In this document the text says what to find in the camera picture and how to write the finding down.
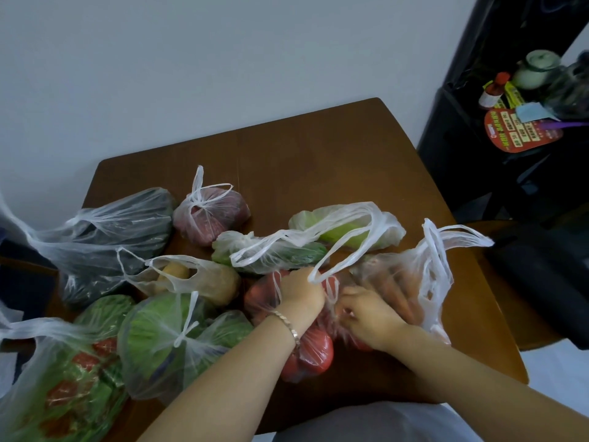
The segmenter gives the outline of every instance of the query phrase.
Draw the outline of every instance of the red bottle cap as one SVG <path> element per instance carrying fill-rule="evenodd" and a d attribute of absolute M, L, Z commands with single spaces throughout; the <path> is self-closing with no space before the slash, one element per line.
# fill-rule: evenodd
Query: red bottle cap
<path fill-rule="evenodd" d="M 505 85 L 507 83 L 507 81 L 510 80 L 510 78 L 511 78 L 511 74 L 501 72 L 501 73 L 497 74 L 497 77 L 495 78 L 495 83 L 498 83 L 499 85 Z"/>

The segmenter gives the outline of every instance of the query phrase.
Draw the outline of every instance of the forearm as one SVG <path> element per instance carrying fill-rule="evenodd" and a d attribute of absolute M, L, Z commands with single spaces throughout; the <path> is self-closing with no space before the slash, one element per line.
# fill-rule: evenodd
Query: forearm
<path fill-rule="evenodd" d="M 577 441 L 589 419 L 406 326 L 389 353 L 443 397 L 486 442 Z"/>
<path fill-rule="evenodd" d="M 302 307 L 277 309 L 300 335 L 315 318 Z M 294 341 L 280 319 L 267 317 L 180 394 L 140 442 L 250 441 Z"/>

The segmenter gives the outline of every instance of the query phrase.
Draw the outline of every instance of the person's left hand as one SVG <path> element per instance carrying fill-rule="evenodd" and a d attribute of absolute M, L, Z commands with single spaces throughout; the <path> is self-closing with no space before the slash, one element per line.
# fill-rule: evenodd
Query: person's left hand
<path fill-rule="evenodd" d="M 313 323 L 325 304 L 325 292 L 321 284 L 312 284 L 307 277 L 312 267 L 292 271 L 280 281 L 282 302 L 276 310 L 282 313 L 303 334 Z"/>

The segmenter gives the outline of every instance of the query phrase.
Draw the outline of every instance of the person's clothing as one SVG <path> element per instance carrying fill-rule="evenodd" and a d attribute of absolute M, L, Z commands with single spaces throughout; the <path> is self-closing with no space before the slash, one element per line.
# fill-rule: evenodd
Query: person's clothing
<path fill-rule="evenodd" d="M 442 405 L 377 402 L 336 409 L 276 434 L 273 442 L 482 442 Z"/>

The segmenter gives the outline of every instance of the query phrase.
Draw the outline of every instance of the person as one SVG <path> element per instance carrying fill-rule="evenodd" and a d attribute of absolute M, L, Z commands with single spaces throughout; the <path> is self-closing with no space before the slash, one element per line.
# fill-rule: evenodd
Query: person
<path fill-rule="evenodd" d="M 282 279 L 282 303 L 239 345 L 180 394 L 140 442 L 249 442 L 295 338 L 323 308 L 321 285 L 310 269 Z M 400 360 L 452 409 L 442 405 L 380 402 L 332 411 L 276 435 L 283 441 L 580 441 L 589 418 L 406 324 L 374 291 L 343 289 L 341 324 L 373 349 Z"/>

